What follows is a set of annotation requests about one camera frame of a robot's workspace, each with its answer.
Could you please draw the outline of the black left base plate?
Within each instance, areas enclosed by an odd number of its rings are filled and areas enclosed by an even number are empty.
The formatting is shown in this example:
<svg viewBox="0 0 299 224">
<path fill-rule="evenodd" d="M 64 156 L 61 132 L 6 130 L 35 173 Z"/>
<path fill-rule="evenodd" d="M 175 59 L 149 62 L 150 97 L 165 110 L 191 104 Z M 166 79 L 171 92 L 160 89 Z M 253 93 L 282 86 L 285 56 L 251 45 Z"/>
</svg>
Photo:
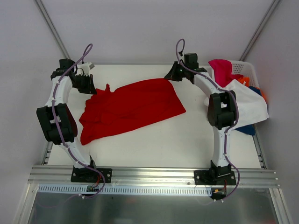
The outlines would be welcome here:
<svg viewBox="0 0 299 224">
<path fill-rule="evenodd" d="M 99 183 L 111 183 L 112 178 L 112 169 L 111 168 L 97 168 L 99 172 L 101 172 L 104 176 L 101 177 L 99 173 L 95 171 L 91 171 L 87 168 L 75 168 L 73 167 L 72 175 L 71 175 L 71 182 L 76 183 L 96 183 L 99 177 Z"/>
</svg>

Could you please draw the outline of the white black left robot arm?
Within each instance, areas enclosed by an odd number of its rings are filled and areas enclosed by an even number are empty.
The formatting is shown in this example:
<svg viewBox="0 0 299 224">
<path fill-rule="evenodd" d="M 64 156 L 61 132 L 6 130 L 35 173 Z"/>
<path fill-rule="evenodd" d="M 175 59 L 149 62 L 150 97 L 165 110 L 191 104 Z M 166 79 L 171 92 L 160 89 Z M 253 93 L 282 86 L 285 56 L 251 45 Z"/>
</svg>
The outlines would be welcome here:
<svg viewBox="0 0 299 224">
<path fill-rule="evenodd" d="M 61 147 L 73 163 L 72 182 L 97 182 L 100 175 L 90 154 L 82 148 L 78 139 L 78 127 L 67 105 L 72 88 L 80 93 L 95 95 L 91 70 L 92 62 L 76 65 L 71 59 L 61 59 L 59 68 L 50 78 L 52 89 L 45 106 L 37 108 L 36 114 L 48 142 Z"/>
</svg>

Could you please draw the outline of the white plastic basket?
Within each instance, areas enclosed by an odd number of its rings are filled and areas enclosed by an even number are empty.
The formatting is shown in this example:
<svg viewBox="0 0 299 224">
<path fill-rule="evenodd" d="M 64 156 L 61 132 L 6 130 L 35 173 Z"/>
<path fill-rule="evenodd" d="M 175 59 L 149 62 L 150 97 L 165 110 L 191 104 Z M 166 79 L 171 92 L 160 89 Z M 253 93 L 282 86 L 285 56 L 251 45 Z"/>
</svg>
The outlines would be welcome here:
<svg viewBox="0 0 299 224">
<path fill-rule="evenodd" d="M 252 64 L 241 61 L 230 61 L 232 63 L 233 74 L 242 74 L 243 77 L 249 77 L 249 84 L 259 88 L 258 80 L 256 77 L 255 69 Z"/>
</svg>

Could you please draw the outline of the left aluminium frame post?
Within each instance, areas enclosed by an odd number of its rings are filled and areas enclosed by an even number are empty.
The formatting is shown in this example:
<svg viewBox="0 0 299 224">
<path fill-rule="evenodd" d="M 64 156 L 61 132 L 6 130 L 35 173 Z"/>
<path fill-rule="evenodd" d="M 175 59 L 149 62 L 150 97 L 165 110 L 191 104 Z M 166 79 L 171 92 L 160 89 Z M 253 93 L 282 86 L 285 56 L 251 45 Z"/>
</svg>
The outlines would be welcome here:
<svg viewBox="0 0 299 224">
<path fill-rule="evenodd" d="M 67 48 L 65 47 L 63 40 L 61 39 L 55 24 L 53 23 L 50 14 L 48 13 L 48 10 L 46 9 L 44 3 L 42 0 L 33 0 L 33 2 L 35 3 L 35 5 L 37 6 L 38 11 L 40 12 L 44 22 L 46 23 L 49 31 L 51 32 L 55 43 L 57 44 L 60 52 L 62 53 L 62 55 L 64 56 L 64 58 L 68 58 L 70 59 L 70 55 L 69 52 L 67 50 Z"/>
</svg>

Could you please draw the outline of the magenta t shirt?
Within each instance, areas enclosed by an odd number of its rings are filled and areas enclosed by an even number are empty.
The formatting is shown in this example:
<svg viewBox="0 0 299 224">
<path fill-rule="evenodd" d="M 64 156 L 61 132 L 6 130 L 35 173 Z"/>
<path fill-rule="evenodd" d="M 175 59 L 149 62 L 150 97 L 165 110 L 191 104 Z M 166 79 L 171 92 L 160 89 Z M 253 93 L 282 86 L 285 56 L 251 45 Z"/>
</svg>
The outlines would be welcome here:
<svg viewBox="0 0 299 224">
<path fill-rule="evenodd" d="M 242 74 L 233 74 L 232 63 L 225 59 L 214 59 L 208 62 L 214 70 L 214 79 L 221 87 L 226 87 L 231 81 L 243 78 Z"/>
</svg>

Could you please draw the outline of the aluminium mounting rail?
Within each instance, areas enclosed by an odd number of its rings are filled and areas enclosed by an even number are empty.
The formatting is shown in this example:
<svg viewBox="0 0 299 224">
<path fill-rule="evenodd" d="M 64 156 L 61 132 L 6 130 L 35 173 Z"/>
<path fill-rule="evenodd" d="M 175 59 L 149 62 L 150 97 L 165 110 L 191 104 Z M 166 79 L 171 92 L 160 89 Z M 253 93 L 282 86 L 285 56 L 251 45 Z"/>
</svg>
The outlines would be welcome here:
<svg viewBox="0 0 299 224">
<path fill-rule="evenodd" d="M 73 166 L 35 165 L 30 171 L 28 183 L 71 182 Z M 113 167 L 111 184 L 116 186 L 165 186 L 187 187 L 195 186 L 199 175 L 194 174 L 194 168 L 132 168 Z M 280 180 L 274 170 L 240 169 L 240 175 L 235 173 L 235 180 L 241 188 L 281 188 Z"/>
</svg>

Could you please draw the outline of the rear aluminium frame bar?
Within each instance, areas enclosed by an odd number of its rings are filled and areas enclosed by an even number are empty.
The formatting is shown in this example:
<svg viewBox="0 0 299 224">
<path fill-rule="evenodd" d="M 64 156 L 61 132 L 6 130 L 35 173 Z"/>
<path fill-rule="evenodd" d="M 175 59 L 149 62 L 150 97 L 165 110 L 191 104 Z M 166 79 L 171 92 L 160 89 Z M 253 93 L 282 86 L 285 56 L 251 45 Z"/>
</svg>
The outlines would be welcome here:
<svg viewBox="0 0 299 224">
<path fill-rule="evenodd" d="M 173 65 L 171 63 L 103 63 L 103 62 L 94 62 L 95 65 Z M 199 63 L 199 66 L 210 66 L 209 63 Z"/>
</svg>

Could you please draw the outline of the aluminium frame bar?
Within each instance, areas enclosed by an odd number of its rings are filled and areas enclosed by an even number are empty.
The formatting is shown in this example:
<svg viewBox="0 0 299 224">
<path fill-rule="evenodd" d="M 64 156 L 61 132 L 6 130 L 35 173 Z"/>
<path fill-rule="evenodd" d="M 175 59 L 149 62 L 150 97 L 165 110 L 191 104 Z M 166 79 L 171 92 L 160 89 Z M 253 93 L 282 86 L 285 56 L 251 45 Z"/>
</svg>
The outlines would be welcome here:
<svg viewBox="0 0 299 224">
<path fill-rule="evenodd" d="M 171 63 L 103 63 L 103 62 L 94 62 L 95 65 L 173 65 Z M 210 66 L 209 63 L 199 63 L 199 66 Z"/>
<path fill-rule="evenodd" d="M 43 150 L 41 165 L 47 165 L 49 162 L 50 154 L 52 151 L 53 143 L 46 142 L 45 149 Z"/>
</svg>

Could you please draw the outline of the white t shirt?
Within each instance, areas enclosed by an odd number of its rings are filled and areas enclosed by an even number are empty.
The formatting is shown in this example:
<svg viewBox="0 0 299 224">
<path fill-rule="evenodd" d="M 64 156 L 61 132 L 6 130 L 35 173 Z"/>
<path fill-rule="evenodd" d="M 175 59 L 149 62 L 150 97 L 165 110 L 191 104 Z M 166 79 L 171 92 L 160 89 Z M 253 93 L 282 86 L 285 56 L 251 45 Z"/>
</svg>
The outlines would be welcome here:
<svg viewBox="0 0 299 224">
<path fill-rule="evenodd" d="M 236 80 L 231 81 L 223 88 L 219 85 L 215 87 L 217 85 L 215 82 L 210 82 L 209 79 L 201 76 L 196 77 L 194 83 L 206 94 L 204 101 L 205 106 L 209 105 L 208 99 L 213 91 L 219 89 L 234 91 L 239 111 L 239 119 L 233 129 L 252 125 L 269 118 L 268 108 L 264 98 Z"/>
</svg>

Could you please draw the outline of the left aluminium frame bar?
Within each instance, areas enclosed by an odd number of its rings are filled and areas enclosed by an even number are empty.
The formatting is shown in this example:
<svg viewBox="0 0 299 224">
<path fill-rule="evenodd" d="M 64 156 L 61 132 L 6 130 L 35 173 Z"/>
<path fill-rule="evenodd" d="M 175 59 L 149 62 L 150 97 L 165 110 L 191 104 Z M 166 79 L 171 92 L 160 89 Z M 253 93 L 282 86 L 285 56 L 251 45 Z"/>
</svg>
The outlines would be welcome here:
<svg viewBox="0 0 299 224">
<path fill-rule="evenodd" d="M 50 154 L 52 151 L 53 143 L 46 142 L 45 149 L 43 150 L 41 165 L 47 165 L 49 162 Z"/>
</svg>

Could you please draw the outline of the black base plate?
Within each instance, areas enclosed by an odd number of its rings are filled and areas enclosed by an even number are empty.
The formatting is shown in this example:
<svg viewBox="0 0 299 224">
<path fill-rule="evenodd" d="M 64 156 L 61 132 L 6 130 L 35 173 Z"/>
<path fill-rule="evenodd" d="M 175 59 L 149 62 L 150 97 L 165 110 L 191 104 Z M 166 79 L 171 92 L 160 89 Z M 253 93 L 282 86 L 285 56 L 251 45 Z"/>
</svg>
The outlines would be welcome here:
<svg viewBox="0 0 299 224">
<path fill-rule="evenodd" d="M 99 172 L 101 172 L 104 176 L 101 177 L 99 173 L 95 171 L 91 171 L 87 168 L 75 168 L 73 167 L 72 175 L 71 175 L 71 182 L 76 183 L 96 183 L 99 177 L 99 183 L 111 183 L 112 178 L 112 169 L 111 168 L 97 168 Z"/>
<path fill-rule="evenodd" d="M 196 185 L 236 185 L 236 177 L 233 171 L 228 175 L 213 177 L 209 170 L 195 170 L 194 181 Z"/>
</svg>

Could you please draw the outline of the orange t shirt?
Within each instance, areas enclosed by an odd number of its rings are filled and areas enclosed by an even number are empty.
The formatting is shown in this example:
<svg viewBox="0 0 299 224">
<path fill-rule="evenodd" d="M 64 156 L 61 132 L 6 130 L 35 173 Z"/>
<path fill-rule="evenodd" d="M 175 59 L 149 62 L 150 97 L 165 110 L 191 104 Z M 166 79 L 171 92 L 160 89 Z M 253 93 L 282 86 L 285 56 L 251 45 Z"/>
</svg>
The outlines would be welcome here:
<svg viewBox="0 0 299 224">
<path fill-rule="evenodd" d="M 249 77 L 241 77 L 241 78 L 237 79 L 237 81 L 240 82 L 241 84 L 245 85 L 246 87 L 250 88 L 252 91 L 254 91 L 255 93 L 262 96 L 265 101 L 267 101 L 266 95 L 261 91 L 260 88 L 251 86 L 249 84 L 249 81 L 250 81 Z"/>
</svg>

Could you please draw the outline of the red t shirt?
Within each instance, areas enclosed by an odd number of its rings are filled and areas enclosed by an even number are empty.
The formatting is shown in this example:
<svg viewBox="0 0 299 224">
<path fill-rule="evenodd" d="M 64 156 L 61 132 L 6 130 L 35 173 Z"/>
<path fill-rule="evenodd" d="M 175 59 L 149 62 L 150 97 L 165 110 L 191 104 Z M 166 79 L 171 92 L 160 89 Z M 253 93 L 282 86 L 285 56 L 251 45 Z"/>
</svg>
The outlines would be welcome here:
<svg viewBox="0 0 299 224">
<path fill-rule="evenodd" d="M 186 112 L 173 85 L 164 78 L 148 79 L 110 90 L 97 89 L 85 102 L 79 121 L 82 145 L 145 127 Z"/>
</svg>

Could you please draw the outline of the right aluminium frame post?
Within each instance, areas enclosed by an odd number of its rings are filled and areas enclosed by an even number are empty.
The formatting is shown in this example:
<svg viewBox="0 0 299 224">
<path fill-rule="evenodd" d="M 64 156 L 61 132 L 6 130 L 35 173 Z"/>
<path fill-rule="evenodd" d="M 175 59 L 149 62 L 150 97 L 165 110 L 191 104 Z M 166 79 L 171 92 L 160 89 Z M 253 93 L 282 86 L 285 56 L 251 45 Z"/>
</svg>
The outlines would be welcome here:
<svg viewBox="0 0 299 224">
<path fill-rule="evenodd" d="M 270 6 L 268 7 L 267 11 L 265 12 L 264 16 L 262 17 L 261 21 L 259 22 L 256 30 L 254 31 L 252 37 L 250 38 L 248 44 L 246 45 L 243 53 L 241 54 L 239 61 L 245 61 L 248 57 L 249 53 L 252 51 L 254 45 L 257 43 L 259 37 L 261 36 L 263 30 L 267 26 L 267 23 L 271 19 L 274 12 L 277 10 L 278 6 L 280 5 L 281 0 L 272 0 Z"/>
</svg>

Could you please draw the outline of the aluminium frame post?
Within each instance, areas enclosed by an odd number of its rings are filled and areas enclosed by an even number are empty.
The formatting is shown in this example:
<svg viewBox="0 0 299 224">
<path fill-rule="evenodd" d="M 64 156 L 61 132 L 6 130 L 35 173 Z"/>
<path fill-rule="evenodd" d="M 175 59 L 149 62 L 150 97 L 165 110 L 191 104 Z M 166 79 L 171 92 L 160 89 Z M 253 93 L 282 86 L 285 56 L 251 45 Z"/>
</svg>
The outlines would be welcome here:
<svg viewBox="0 0 299 224">
<path fill-rule="evenodd" d="M 62 53 L 62 55 L 64 56 L 64 58 L 68 58 L 70 59 L 70 55 L 69 52 L 67 50 L 67 48 L 65 47 L 63 40 L 61 39 L 55 24 L 53 23 L 50 14 L 48 13 L 48 10 L 46 9 L 44 3 L 42 0 L 33 0 L 33 2 L 35 3 L 35 5 L 37 6 L 38 11 L 40 12 L 44 22 L 46 23 L 49 31 L 51 32 L 55 43 L 57 44 L 60 52 Z"/>
<path fill-rule="evenodd" d="M 241 54 L 239 61 L 245 61 L 248 57 L 249 53 L 252 51 L 254 45 L 257 43 L 259 37 L 261 36 L 263 30 L 267 26 L 267 23 L 271 19 L 274 12 L 277 10 L 278 6 L 280 5 L 281 0 L 272 0 L 270 6 L 268 7 L 267 11 L 265 12 L 264 16 L 262 17 L 261 21 L 259 22 L 256 30 L 254 31 L 252 37 L 250 38 L 248 44 L 246 45 L 243 53 Z"/>
</svg>

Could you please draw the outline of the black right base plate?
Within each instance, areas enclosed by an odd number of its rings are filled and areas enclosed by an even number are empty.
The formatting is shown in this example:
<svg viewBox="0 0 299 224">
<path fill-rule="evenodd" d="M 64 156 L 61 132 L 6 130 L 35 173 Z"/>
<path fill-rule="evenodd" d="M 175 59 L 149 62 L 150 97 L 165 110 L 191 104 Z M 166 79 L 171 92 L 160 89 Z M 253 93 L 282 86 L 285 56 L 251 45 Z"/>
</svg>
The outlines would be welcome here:
<svg viewBox="0 0 299 224">
<path fill-rule="evenodd" d="M 195 170 L 194 181 L 196 185 L 236 185 L 236 177 L 233 171 L 228 175 L 213 177 L 209 170 Z"/>
</svg>

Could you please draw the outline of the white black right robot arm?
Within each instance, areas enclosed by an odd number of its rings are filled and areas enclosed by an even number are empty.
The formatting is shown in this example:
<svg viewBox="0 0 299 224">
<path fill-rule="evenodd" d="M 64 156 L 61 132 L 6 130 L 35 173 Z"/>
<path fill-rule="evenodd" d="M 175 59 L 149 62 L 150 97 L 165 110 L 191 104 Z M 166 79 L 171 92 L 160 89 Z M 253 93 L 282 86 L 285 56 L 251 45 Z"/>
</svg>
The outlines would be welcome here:
<svg viewBox="0 0 299 224">
<path fill-rule="evenodd" d="M 175 61 L 164 78 L 176 82 L 186 78 L 209 98 L 207 119 L 214 132 L 214 153 L 208 170 L 194 171 L 195 184 L 235 186 L 229 160 L 230 133 L 239 119 L 235 93 L 222 89 L 205 69 L 200 69 L 195 53 L 185 54 L 183 60 Z"/>
</svg>

